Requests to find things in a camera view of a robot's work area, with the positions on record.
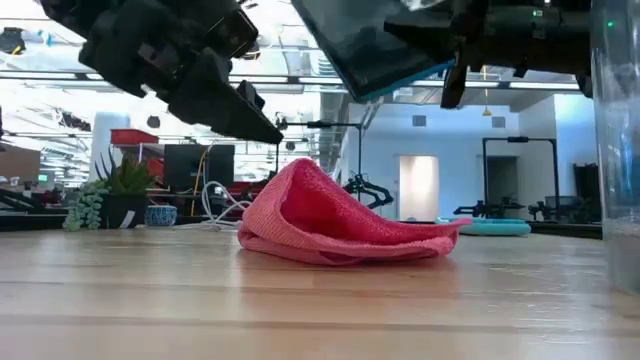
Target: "white pillar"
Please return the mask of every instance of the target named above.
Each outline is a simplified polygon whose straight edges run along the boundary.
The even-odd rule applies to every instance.
[[[128,129],[131,127],[131,120],[126,113],[117,112],[97,112],[93,122],[93,138],[91,143],[91,164],[89,170],[89,181],[98,179],[95,164],[98,164],[102,172],[102,160],[111,171],[109,162],[109,149],[111,145],[111,129]],[[115,149],[113,152],[116,164],[122,160],[122,153]]]

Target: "doorway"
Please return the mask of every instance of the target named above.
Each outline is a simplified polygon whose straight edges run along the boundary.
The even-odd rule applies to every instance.
[[[439,166],[433,156],[400,156],[399,220],[436,219],[440,210]]]
[[[504,198],[518,202],[518,157],[487,157],[487,184],[489,187],[489,204],[500,204]],[[506,210],[507,218],[520,218],[519,210]]]

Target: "plant pot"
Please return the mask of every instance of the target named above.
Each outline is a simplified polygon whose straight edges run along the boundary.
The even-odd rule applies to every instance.
[[[148,205],[145,195],[106,195],[100,209],[100,228],[133,229],[144,224]]]
[[[149,205],[144,217],[147,226],[173,226],[178,219],[178,209],[171,205]]]

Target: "blue bowl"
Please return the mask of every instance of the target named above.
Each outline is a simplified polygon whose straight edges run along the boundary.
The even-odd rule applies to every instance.
[[[178,219],[178,209],[171,205],[150,205],[144,214],[147,226],[173,226]]]

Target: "succulent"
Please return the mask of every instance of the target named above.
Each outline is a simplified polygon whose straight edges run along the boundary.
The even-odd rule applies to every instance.
[[[147,163],[138,162],[128,154],[123,157],[122,164],[116,167],[113,154],[109,151],[111,172],[107,169],[104,158],[101,160],[104,174],[100,172],[98,164],[95,164],[98,177],[106,182],[113,195],[144,195],[147,188],[155,181],[155,178],[149,174]]]
[[[78,231],[83,227],[96,230],[100,227],[100,209],[103,196],[109,193],[103,180],[87,183],[80,188],[79,197],[72,202],[73,207],[62,224],[67,231]]]
[[[109,152],[112,171],[109,172],[102,160],[100,172],[98,164],[95,164],[100,180],[87,183],[80,188],[77,201],[72,203],[62,227],[67,231],[77,231],[81,228],[96,230],[100,227],[100,209],[104,196],[112,195],[145,195],[147,188],[153,184],[155,178],[149,174],[147,164],[138,162],[129,155],[125,155],[122,164],[116,166],[113,154]]]

